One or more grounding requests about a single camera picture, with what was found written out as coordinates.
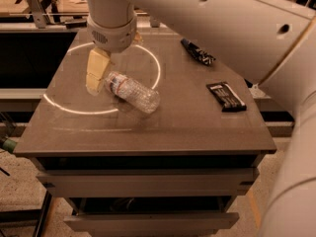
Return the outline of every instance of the drawer front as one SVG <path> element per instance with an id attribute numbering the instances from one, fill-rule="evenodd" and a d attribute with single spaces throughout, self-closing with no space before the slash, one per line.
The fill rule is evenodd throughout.
<path id="1" fill-rule="evenodd" d="M 180 214 L 129 214 L 68 216 L 65 223 L 74 231 L 87 231 L 93 237 L 206 235 L 229 229 L 238 213 L 191 212 Z"/>
<path id="2" fill-rule="evenodd" d="M 51 171 L 38 179 L 56 198 L 238 196 L 257 169 Z"/>

